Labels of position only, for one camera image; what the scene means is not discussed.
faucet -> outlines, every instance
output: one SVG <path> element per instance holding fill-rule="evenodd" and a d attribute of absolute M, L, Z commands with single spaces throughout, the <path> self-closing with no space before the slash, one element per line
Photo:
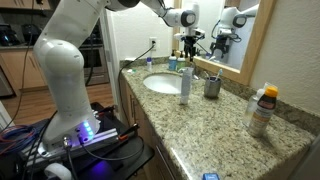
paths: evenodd
<path fill-rule="evenodd" d="M 200 78 L 197 75 L 195 75 L 196 67 L 197 67 L 196 63 L 194 63 L 194 62 L 190 62 L 190 63 L 191 63 L 190 67 L 193 68 L 192 79 L 199 80 Z M 183 73 L 183 71 L 185 71 L 186 68 L 187 67 L 182 67 L 182 68 L 178 69 L 178 73 Z"/>

orange bottle cap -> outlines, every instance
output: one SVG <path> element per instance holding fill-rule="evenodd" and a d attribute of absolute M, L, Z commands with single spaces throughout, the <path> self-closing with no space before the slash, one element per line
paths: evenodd
<path fill-rule="evenodd" d="M 274 86 L 268 86 L 264 94 L 269 97 L 277 97 L 278 89 Z"/>

cup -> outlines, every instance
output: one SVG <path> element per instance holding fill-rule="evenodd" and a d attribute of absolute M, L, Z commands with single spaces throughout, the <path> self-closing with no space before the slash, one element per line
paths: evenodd
<path fill-rule="evenodd" d="M 220 92 L 221 79 L 216 76 L 207 77 L 204 85 L 204 96 L 207 98 L 217 98 Z"/>

beige wall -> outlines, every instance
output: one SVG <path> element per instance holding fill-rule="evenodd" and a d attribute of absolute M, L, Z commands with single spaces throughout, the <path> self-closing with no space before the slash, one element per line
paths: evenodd
<path fill-rule="evenodd" d="M 279 0 L 250 86 L 279 87 L 279 98 L 320 115 L 320 1 Z"/>

mirror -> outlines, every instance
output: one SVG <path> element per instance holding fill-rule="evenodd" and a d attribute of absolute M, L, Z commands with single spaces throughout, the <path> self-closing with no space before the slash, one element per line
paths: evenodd
<path fill-rule="evenodd" d="M 180 0 L 178 7 L 191 0 Z M 271 19 L 276 0 L 201 0 L 198 1 L 200 6 L 200 19 L 198 28 L 206 32 L 205 39 L 197 41 L 194 45 L 197 49 L 205 49 L 209 53 L 212 42 L 216 42 L 211 37 L 212 29 L 220 19 L 221 13 L 225 6 L 235 6 L 239 11 L 246 10 L 259 3 L 259 8 L 255 18 L 248 18 L 245 26 L 235 30 L 235 33 L 242 39 L 241 42 L 229 42 L 229 51 L 221 58 L 222 51 L 214 50 L 211 59 L 205 58 L 205 51 L 200 51 L 200 56 L 194 56 L 194 62 L 200 68 L 217 73 L 223 69 L 223 76 L 243 85 L 250 83 L 256 60 L 263 43 L 265 32 Z M 174 49 L 183 50 L 184 43 L 173 43 Z"/>

